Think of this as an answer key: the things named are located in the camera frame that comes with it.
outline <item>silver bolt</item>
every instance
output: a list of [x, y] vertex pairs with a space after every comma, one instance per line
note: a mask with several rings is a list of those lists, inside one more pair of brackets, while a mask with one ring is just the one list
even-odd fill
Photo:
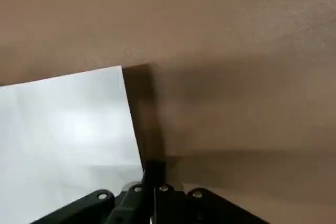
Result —
[[141, 187], [136, 187], [136, 188], [134, 189], [134, 191], [136, 191], [136, 192], [138, 193], [138, 192], [142, 191], [142, 188], [141, 188]]
[[196, 191], [196, 192], [193, 193], [193, 196], [195, 198], [201, 198], [202, 197], [202, 193], [200, 191]]
[[106, 199], [107, 194], [100, 194], [98, 195], [98, 199]]
[[168, 191], [168, 187], [167, 186], [161, 186], [160, 187], [160, 191]]

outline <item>black metal arm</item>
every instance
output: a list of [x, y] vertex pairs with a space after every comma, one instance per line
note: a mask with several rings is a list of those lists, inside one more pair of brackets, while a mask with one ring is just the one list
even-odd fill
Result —
[[148, 163], [140, 184], [114, 196], [97, 190], [32, 224], [198, 224], [267, 222], [203, 188], [185, 194], [165, 181], [164, 163]]

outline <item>white paper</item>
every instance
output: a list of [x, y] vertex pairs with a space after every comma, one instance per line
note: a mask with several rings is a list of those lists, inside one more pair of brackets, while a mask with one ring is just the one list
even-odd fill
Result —
[[0, 87], [0, 223], [141, 180], [121, 67]]

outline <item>brown surface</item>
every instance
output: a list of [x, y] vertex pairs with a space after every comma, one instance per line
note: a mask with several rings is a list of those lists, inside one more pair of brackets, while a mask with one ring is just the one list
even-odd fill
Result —
[[273, 223], [334, 223], [335, 14], [336, 0], [0, 0], [0, 83], [150, 63], [174, 179]]

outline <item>black bracket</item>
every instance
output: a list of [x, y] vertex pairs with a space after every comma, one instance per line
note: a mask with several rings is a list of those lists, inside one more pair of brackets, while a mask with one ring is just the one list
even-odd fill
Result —
[[164, 174], [164, 163], [148, 163], [141, 183], [117, 197], [97, 190], [32, 224], [267, 223], [204, 188], [175, 191]]

